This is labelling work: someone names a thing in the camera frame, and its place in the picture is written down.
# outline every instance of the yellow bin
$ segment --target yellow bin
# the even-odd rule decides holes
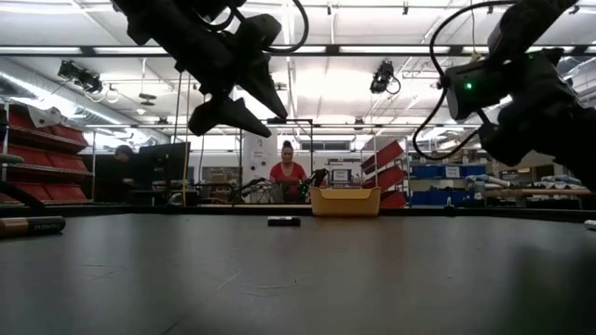
[[[310,189],[313,215],[319,217],[375,217],[379,215],[381,188],[369,190]]]

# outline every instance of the fluorescent light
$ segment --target fluorescent light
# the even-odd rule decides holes
[[[435,53],[446,54],[451,47],[435,47]],[[386,53],[386,54],[427,54],[429,52],[428,46],[404,46],[404,47],[340,47],[340,52],[343,53]]]
[[[474,52],[474,47],[464,47],[464,53],[472,53]],[[476,47],[476,52],[479,52],[481,54],[487,54],[489,53],[489,49],[488,47]]]
[[[527,52],[535,52],[541,51],[543,48],[554,48],[558,46],[538,46],[538,47],[529,47]],[[575,47],[560,47],[564,50],[565,53],[571,52]]]
[[[65,14],[87,14],[99,12],[114,12],[112,6],[97,6],[91,8],[76,8],[76,7],[26,7],[26,6],[1,6],[0,12],[17,13],[17,14],[35,14],[35,15],[65,15]]]
[[[595,15],[596,14],[596,10],[590,9],[590,8],[582,8],[582,7],[579,9],[579,12],[581,14],[590,14],[590,15]]]
[[[167,55],[163,47],[94,47],[98,55],[127,55],[127,54],[151,54]]]
[[[85,125],[85,128],[100,128],[100,127],[104,127],[104,128],[128,128],[130,127],[130,125]]]
[[[327,50],[326,47],[317,47],[317,46],[304,46],[300,47],[298,50],[294,51],[293,53],[323,53]]]
[[[79,47],[0,47],[0,54],[82,54]]]

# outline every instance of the wall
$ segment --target wall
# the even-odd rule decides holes
[[[530,152],[526,155],[521,162],[515,167],[508,167],[505,164],[499,163],[499,171],[510,171],[513,169],[519,168],[533,168],[533,167],[540,167],[544,165],[554,165],[555,166],[555,174],[563,174],[563,167],[554,164],[552,162],[553,157],[545,154],[539,154],[537,152]]]

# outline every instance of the ceiling light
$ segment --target ceiling light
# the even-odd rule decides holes
[[[487,54],[489,52],[488,47],[464,47],[463,51],[464,53],[471,54],[474,52],[474,49],[476,49],[476,52],[481,54]]]
[[[535,52],[535,51],[541,51],[543,48],[554,48],[554,47],[559,47],[559,46],[538,46],[538,47],[528,47],[528,51],[527,52]],[[571,52],[575,47],[560,47],[564,50],[565,53],[569,53]]]
[[[294,51],[293,53],[324,53],[327,51],[327,48],[324,46],[304,46],[300,47],[298,50]]]
[[[82,54],[79,47],[0,47],[2,54]]]
[[[98,55],[168,54],[163,47],[94,47],[93,51]]]
[[[436,54],[446,54],[451,47],[435,47]],[[380,54],[428,54],[428,46],[403,46],[403,47],[340,47],[340,53],[380,53]]]

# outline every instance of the cable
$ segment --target cable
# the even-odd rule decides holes
[[[183,174],[183,203],[184,207],[186,207],[186,183],[188,181],[188,161],[189,161],[189,153],[188,150],[190,149],[190,145],[188,144],[188,119],[190,115],[190,81],[191,75],[188,74],[188,87],[186,88],[186,139],[184,140],[184,174]]]
[[[230,10],[231,10],[230,15],[227,17],[227,19],[225,19],[224,22],[222,22],[220,24],[211,24],[211,23],[203,20],[203,18],[201,18],[201,16],[198,15],[198,13],[197,13],[197,15],[198,15],[198,22],[202,26],[206,27],[207,29],[209,29],[211,31],[220,32],[223,29],[229,27],[230,24],[232,24],[232,21],[234,20],[234,16],[235,16],[234,10],[232,10],[232,7],[230,7]]]
[[[63,82],[62,84],[60,84],[58,86],[58,88],[54,89],[51,93],[49,93],[48,95],[46,95],[42,100],[40,100],[39,102],[44,102],[47,98],[53,96],[54,94],[56,94],[61,88],[65,87],[66,84],[70,83],[73,79],[68,79],[67,81]]]
[[[397,91],[395,91],[395,92],[391,92],[391,91],[389,90],[389,88],[388,88],[388,89],[386,89],[386,90],[385,90],[385,92],[389,93],[390,95],[396,95],[396,94],[398,94],[398,93],[400,93],[400,92],[401,92],[401,81],[400,81],[398,78],[396,78],[395,76],[393,77],[393,79],[395,79],[395,81],[398,83],[398,85],[400,86],[400,88],[398,88],[398,90],[397,90]]]
[[[178,96],[176,99],[176,120],[174,122],[174,141],[172,141],[172,150],[173,144],[176,144],[176,138],[178,136],[178,115],[180,115],[180,91],[183,86],[183,73],[180,73],[180,77],[178,78]]]
[[[266,47],[264,51],[271,52],[271,53],[291,53],[299,48],[301,48],[306,43],[306,38],[308,38],[308,33],[310,32],[310,23],[308,22],[308,15],[306,15],[305,7],[302,6],[300,0],[292,0],[292,2],[298,7],[300,14],[302,15],[302,19],[305,23],[305,30],[303,31],[302,38],[300,42],[298,42],[295,46],[289,47],[286,49],[278,49],[274,47]]]
[[[435,66],[435,69],[437,69],[437,72],[439,73],[439,77],[442,79],[442,77],[445,76],[445,72],[440,67],[439,62],[437,61],[437,56],[435,55],[435,44],[437,42],[437,37],[439,37],[439,33],[441,30],[443,30],[449,23],[451,23],[451,21],[455,20],[455,18],[457,18],[458,16],[460,16],[470,10],[473,10],[476,8],[482,8],[482,7],[490,7],[490,6],[515,5],[517,3],[518,3],[518,0],[487,1],[487,2],[483,2],[483,3],[478,3],[476,5],[464,7],[462,9],[456,11],[452,16],[450,16],[445,21],[443,21],[439,25],[439,27],[437,28],[435,33],[432,34],[432,37],[430,38],[430,42],[428,44],[430,60],[432,61],[433,65]],[[478,134],[478,130],[473,131],[469,136],[466,137],[465,140],[463,140],[459,145],[457,145],[455,147],[455,149],[451,150],[448,154],[443,154],[443,155],[436,156],[436,157],[424,154],[420,150],[420,148],[418,148],[418,143],[416,142],[418,135],[427,126],[427,124],[430,122],[430,120],[432,120],[432,118],[435,117],[435,115],[439,111],[440,107],[442,106],[443,102],[445,101],[445,97],[447,96],[447,87],[443,87],[442,90],[443,90],[443,92],[440,95],[439,102],[437,102],[437,105],[435,106],[433,111],[430,113],[430,115],[427,117],[425,122],[423,122],[422,125],[420,125],[420,127],[414,132],[413,138],[412,138],[412,145],[413,145],[413,148],[416,150],[416,152],[418,154],[420,154],[421,156],[423,156],[424,158],[430,159],[430,160],[442,160],[442,159],[449,158],[449,157],[453,156],[458,151],[460,151],[470,140],[472,140],[472,138],[474,136],[476,136]]]
[[[474,6],[474,0],[469,0],[469,5]],[[472,12],[472,50],[476,53],[476,15],[474,15],[474,9]]]
[[[429,42],[429,53],[430,53],[430,60],[432,61],[432,64],[435,66],[435,69],[437,69],[437,72],[439,73],[439,75],[441,77],[443,77],[445,75],[445,73],[443,72],[443,70],[441,69],[439,62],[437,61],[437,56],[435,55],[435,43],[437,41],[437,37],[439,36],[439,32],[441,30],[443,30],[447,24],[451,23],[451,21],[453,21],[455,18],[457,18],[458,16],[466,13],[467,11],[470,11],[472,9],[477,9],[477,8],[483,8],[483,7],[490,7],[490,6],[503,6],[503,5],[515,5],[519,2],[519,0],[503,0],[503,1],[487,1],[487,2],[483,2],[483,3],[478,3],[476,5],[472,5],[472,6],[468,6],[468,7],[464,7],[462,9],[459,9],[458,11],[456,11],[452,16],[450,16],[449,18],[447,18],[443,23],[441,23],[439,25],[439,28],[437,28],[437,30],[435,31],[435,33],[433,33],[432,37],[430,38],[430,42]]]

